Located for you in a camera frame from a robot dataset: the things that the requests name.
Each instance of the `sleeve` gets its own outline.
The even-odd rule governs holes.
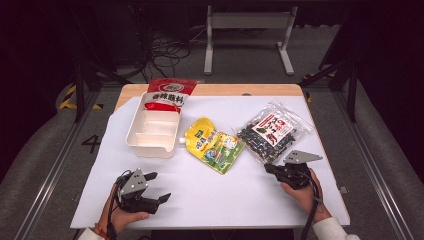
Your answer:
[[[334,217],[315,223],[313,229],[319,240],[359,240],[356,235],[348,235]]]
[[[90,228],[86,228],[78,240],[104,240],[101,236],[95,234]]]

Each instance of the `hand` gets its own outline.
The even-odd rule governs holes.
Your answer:
[[[311,168],[309,169],[311,172],[312,179],[316,183],[319,195],[321,198],[321,201],[323,201],[324,196],[322,194],[322,189],[320,182],[314,172]],[[312,206],[314,204],[315,198],[314,198],[314,190],[312,188],[312,185],[309,184],[307,187],[294,190],[292,187],[290,187],[287,183],[282,182],[281,188],[290,196],[292,196],[294,199],[296,199],[297,204],[300,208],[302,208],[307,214],[311,212]],[[321,202],[321,204],[318,206],[317,211],[315,213],[314,222],[319,222],[323,219],[331,217],[330,212],[327,210],[327,208],[324,206],[324,203]]]
[[[102,212],[102,215],[100,216],[100,220],[98,224],[102,228],[103,232],[107,233],[109,207],[110,207],[110,202],[113,200],[114,203],[113,203],[112,209],[115,209],[115,210],[112,212],[111,223],[113,227],[115,228],[116,233],[118,234],[119,232],[124,230],[128,224],[147,219],[149,218],[150,214],[147,212],[129,213],[120,209],[117,206],[117,203],[114,200],[114,196],[113,196],[115,187],[116,187],[116,184],[113,185],[112,190],[110,191],[109,198],[107,199],[103,207],[103,212]]]

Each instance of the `red packaging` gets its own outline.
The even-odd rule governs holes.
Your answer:
[[[149,83],[144,106],[147,110],[180,112],[197,85],[195,80],[156,78]]]

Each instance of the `white tabletop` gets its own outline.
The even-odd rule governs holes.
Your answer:
[[[209,118],[216,129],[228,134],[242,128],[271,100],[278,100],[307,122],[314,124],[302,96],[190,96],[182,111],[177,137],[199,117]],[[112,184],[126,170],[141,168],[143,173],[157,172],[149,181],[144,197],[157,199],[171,193],[155,215],[129,225],[134,229],[207,229],[207,228],[292,228],[302,227],[307,214],[280,188],[275,176],[245,148],[232,168],[221,175],[178,146],[170,159],[137,157],[125,143],[132,117],[140,101],[130,99],[109,119],[106,133],[91,169],[71,228],[92,227],[98,221]],[[323,156],[310,162],[320,179],[327,208],[342,225],[350,218],[336,186],[333,172],[314,131],[297,141],[275,162],[291,150]]]

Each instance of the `white plastic container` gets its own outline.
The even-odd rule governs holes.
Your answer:
[[[143,94],[127,134],[126,143],[137,156],[170,158],[175,153],[180,113],[146,110]]]

